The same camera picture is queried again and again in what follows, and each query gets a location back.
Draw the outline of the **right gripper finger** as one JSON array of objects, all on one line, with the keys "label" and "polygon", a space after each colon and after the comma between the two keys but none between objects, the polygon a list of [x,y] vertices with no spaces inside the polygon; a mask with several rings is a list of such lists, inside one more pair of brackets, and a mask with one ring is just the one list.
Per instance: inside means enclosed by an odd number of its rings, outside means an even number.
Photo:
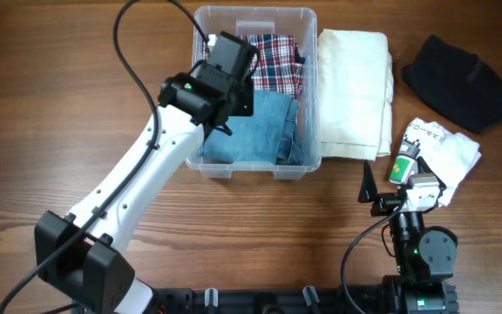
[{"label": "right gripper finger", "polygon": [[431,170],[427,162],[424,160],[422,156],[418,156],[416,158],[417,162],[417,172],[419,174],[429,174],[430,176],[434,177],[437,182],[440,190],[445,190],[445,184],[444,182]]},{"label": "right gripper finger", "polygon": [[377,185],[371,170],[370,163],[366,160],[363,163],[363,179],[357,201],[360,203],[373,202],[376,200],[377,195]]}]

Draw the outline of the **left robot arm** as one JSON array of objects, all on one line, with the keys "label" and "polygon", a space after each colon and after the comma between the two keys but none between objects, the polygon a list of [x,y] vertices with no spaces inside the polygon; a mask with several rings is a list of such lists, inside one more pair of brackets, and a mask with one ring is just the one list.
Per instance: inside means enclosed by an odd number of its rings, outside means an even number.
[{"label": "left robot arm", "polygon": [[123,254],[147,207],[208,135],[253,113],[258,49],[222,32],[208,58],[167,78],[146,130],[97,189],[65,216],[48,211],[34,229],[38,276],[90,313],[143,313],[152,289]]}]

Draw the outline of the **blue denim jeans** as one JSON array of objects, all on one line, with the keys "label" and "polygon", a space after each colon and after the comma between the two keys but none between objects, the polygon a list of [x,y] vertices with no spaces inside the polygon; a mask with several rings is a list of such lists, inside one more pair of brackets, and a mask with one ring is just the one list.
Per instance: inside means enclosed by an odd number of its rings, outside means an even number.
[{"label": "blue denim jeans", "polygon": [[304,152],[297,126],[300,103],[292,96],[268,91],[254,92],[254,114],[228,119],[230,136],[212,132],[200,156],[213,162],[269,162],[301,165]]}]

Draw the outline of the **red plaid shirt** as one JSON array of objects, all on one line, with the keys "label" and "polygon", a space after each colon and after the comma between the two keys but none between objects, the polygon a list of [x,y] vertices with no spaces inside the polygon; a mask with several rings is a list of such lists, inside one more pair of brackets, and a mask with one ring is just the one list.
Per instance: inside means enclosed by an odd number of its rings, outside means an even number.
[{"label": "red plaid shirt", "polygon": [[252,80],[254,89],[277,92],[298,99],[302,93],[303,71],[306,58],[299,54],[299,46],[290,35],[244,35],[239,39],[256,47],[260,54],[259,64],[253,56],[250,69],[255,68]]}]

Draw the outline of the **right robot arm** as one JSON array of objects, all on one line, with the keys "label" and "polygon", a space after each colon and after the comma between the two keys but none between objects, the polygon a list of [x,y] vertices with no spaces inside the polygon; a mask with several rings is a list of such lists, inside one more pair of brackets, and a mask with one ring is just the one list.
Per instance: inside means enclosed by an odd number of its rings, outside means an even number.
[{"label": "right robot arm", "polygon": [[363,165],[358,201],[372,205],[370,213],[382,216],[392,239],[396,276],[385,276],[379,313],[459,312],[456,288],[445,281],[453,277],[458,238],[449,229],[424,225],[424,215],[438,207],[446,185],[423,158],[417,172],[394,193],[377,191],[370,164]]}]

